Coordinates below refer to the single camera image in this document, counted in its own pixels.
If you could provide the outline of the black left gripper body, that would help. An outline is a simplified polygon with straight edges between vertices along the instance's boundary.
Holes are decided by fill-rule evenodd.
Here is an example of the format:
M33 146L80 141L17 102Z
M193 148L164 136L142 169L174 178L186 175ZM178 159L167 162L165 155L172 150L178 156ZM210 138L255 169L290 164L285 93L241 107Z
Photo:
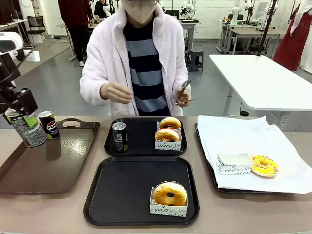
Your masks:
M20 105L20 92L14 80L20 76L10 54L0 55L0 102L8 105Z

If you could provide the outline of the black green soda can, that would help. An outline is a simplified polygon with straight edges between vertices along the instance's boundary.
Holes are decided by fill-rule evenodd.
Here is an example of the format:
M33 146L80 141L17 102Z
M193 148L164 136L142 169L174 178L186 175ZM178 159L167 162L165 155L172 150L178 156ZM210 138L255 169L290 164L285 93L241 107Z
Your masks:
M127 129L124 122L116 122L112 125L115 150L125 152L128 150Z
M34 127L29 127L21 114L19 114L14 109L8 108L5 111L4 116L6 117L8 122L15 128L15 130L18 132L18 134L28 147L38 147L46 142L47 135L37 119L37 124Z
M52 111L43 111L38 114L43 130L47 134L47 139L54 140L59 137L59 129Z

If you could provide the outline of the white printed paper box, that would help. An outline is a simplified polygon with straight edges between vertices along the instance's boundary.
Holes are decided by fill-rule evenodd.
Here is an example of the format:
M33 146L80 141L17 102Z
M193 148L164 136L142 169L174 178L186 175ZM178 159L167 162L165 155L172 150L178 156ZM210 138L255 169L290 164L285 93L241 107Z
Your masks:
M216 168L222 175L245 175L251 172L253 162L248 154L218 154Z
M160 129L159 123L156 123L156 132ZM182 145L182 135L181 135L181 128L180 129L174 129L176 132L178 132L179 135L179 141L176 142L164 142L159 141L155 139L155 149L156 150L169 150L169 151L180 151L181 145Z

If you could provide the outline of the brown metal tongs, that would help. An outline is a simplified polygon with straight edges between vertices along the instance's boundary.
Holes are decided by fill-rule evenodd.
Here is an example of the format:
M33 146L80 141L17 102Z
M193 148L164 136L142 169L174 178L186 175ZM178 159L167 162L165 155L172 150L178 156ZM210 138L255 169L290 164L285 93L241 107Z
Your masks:
M183 82L182 86L180 87L180 89L177 91L177 99L176 99L176 102L175 104L176 105L179 105L180 103L189 103L193 100L196 100L198 99L198 97L195 97L193 99L189 99L189 100L184 100L184 101L180 101L180 98L184 95L184 91L186 90L186 88L190 85L191 81L190 80L187 80L185 82Z

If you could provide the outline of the plain glazed donut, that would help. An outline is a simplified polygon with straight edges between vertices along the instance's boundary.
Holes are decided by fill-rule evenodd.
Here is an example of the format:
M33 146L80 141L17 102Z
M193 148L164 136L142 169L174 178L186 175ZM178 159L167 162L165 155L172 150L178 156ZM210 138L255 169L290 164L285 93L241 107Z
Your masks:
M184 206L187 201L187 191L177 182L163 182L155 187L153 198L157 204Z

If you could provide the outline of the person's right hand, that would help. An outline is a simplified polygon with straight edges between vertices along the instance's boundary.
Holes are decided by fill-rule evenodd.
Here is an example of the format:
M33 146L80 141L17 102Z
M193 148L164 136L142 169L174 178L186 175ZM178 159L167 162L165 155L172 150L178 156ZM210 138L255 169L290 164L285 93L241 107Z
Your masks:
M132 102L133 92L123 84L110 82L101 86L100 96L102 99L109 99L112 102L128 104Z

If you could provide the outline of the person's left hand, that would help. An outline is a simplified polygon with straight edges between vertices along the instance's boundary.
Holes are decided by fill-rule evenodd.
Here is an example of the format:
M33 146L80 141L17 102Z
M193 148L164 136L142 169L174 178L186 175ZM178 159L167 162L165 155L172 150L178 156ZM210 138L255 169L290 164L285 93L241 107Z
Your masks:
M189 100L192 99L191 93L186 88L178 88L176 105L184 108L190 105Z

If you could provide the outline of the white background desk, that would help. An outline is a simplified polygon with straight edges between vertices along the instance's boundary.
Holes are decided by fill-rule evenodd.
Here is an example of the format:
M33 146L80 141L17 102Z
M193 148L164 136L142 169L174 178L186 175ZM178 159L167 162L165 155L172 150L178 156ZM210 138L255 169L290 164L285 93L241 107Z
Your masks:
M17 27L20 23L27 21L27 19L14 19L11 23L0 25L0 31L4 31L12 27Z

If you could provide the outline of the person in pink fleece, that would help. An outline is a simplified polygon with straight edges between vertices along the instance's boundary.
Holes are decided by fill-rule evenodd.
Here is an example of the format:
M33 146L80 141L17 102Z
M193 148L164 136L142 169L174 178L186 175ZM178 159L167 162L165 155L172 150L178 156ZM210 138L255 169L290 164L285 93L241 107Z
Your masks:
M118 82L133 91L123 29L126 24L141 28L151 21L153 42L162 68L169 116L183 115L183 108L176 105L177 90L188 80L183 28L177 19L164 13L159 3L153 15L144 24L131 18L121 5L116 13L94 29L87 45L87 60L80 79L80 93L87 102L92 105L107 104L109 114L112 116L140 116L134 96L132 102L128 104L116 103L102 99L100 88L103 84Z

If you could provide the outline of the navy grey striped shirt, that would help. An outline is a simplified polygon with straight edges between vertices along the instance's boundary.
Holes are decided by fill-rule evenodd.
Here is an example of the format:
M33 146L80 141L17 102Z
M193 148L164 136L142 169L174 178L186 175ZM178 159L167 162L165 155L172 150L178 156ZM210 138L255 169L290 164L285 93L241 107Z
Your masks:
M169 116L159 54L153 42L153 22L123 29L129 58L132 89L140 116Z

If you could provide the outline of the beige face mask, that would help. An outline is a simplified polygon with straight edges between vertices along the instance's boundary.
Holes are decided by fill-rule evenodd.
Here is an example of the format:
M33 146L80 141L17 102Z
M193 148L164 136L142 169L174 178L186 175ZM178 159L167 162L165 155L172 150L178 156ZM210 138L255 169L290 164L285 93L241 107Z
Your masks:
M121 0L127 14L136 22L144 24L153 15L158 0Z

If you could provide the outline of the dark grey stool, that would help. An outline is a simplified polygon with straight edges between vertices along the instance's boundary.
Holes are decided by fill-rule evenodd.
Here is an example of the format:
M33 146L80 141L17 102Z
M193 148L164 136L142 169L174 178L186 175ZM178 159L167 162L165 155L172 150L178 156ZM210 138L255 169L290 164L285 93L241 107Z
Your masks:
M201 69L204 71L204 51L203 50L188 50L187 62L189 72Z

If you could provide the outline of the beige background desk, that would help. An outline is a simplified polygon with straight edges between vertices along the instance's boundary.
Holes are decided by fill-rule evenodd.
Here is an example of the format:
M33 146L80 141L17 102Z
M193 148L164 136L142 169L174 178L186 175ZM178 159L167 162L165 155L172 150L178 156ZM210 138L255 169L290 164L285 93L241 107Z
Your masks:
M219 20L222 23L221 33L219 37L217 51L222 54L235 54L239 52L237 42L239 39L246 39L247 42L242 48L242 52L247 52L250 48L251 42L261 40L264 36L264 32L258 31L255 26L243 24L243 25L231 25L230 22ZM268 49L271 42L275 41L272 53L272 58L277 50L279 41L284 37L286 29L269 28L265 36L264 54L268 56Z

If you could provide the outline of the yellow sprinkled donut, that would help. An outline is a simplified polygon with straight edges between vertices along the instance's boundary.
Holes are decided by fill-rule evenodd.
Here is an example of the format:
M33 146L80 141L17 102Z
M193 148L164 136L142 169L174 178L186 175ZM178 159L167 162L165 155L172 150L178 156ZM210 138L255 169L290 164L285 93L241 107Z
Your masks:
M274 177L279 168L277 163L271 158L264 155L251 156L253 162L252 172L262 177Z

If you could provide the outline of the red dress on mannequin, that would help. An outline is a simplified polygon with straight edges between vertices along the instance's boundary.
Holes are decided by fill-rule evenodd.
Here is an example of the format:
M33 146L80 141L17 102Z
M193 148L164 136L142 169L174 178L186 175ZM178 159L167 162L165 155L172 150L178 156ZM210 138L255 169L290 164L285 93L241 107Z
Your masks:
M302 0L294 11L291 23L284 35L273 61L295 72L312 25L312 0Z

